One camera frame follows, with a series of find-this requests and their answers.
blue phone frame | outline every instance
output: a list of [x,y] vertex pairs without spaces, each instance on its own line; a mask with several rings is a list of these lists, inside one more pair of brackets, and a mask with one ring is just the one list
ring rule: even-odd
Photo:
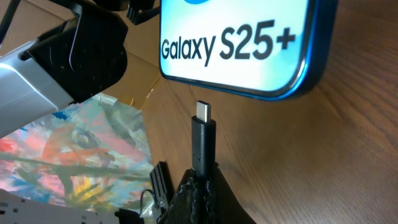
[[[159,37],[161,37],[162,25],[162,1],[160,0],[160,26]],[[188,78],[180,78],[167,75],[162,70],[161,54],[159,54],[159,68],[162,76],[168,80],[196,85],[217,91],[223,91],[250,98],[278,101],[306,94],[315,87],[321,79],[325,70],[333,25],[335,22],[338,0],[309,0],[308,11],[305,21],[305,37],[297,63],[296,74],[286,86],[275,91],[260,91],[249,88],[230,86],[219,83],[204,82]]]

wooden surface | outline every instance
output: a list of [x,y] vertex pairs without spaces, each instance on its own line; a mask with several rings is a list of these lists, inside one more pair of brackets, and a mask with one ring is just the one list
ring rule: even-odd
[[266,103],[161,79],[143,107],[154,164],[191,166],[196,100],[216,160],[258,223],[398,223],[398,2],[341,0],[325,76]]

black cable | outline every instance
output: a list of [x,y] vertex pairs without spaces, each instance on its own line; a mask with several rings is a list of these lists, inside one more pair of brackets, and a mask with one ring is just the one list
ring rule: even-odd
[[141,216],[142,215],[142,208],[143,208],[143,206],[144,206],[144,204],[143,204],[143,197],[144,197],[144,193],[145,192],[149,192],[150,194],[152,194],[152,197],[154,198],[154,203],[155,203],[155,206],[157,206],[157,202],[156,202],[156,198],[155,198],[155,193],[151,190],[151,189],[145,189],[142,193],[141,193],[141,197],[140,197],[140,200],[139,200],[139,216]]
[[8,5],[7,11],[0,24],[0,44],[2,44],[4,38],[6,37],[8,28],[10,27],[12,18],[17,11],[20,1],[21,0],[11,0],[10,4]]
[[211,119],[211,105],[197,101],[197,115],[192,119],[192,168],[196,177],[211,180],[216,167],[216,121]]

phone screen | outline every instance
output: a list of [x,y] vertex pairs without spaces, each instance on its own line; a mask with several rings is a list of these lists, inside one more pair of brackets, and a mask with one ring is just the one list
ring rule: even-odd
[[166,78],[272,95],[304,69],[310,0],[162,0]]

colorful painting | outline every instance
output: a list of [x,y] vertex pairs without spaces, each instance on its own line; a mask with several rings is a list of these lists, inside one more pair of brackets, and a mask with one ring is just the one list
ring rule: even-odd
[[71,105],[0,139],[0,189],[40,202],[138,211],[152,168],[141,112],[118,102]]

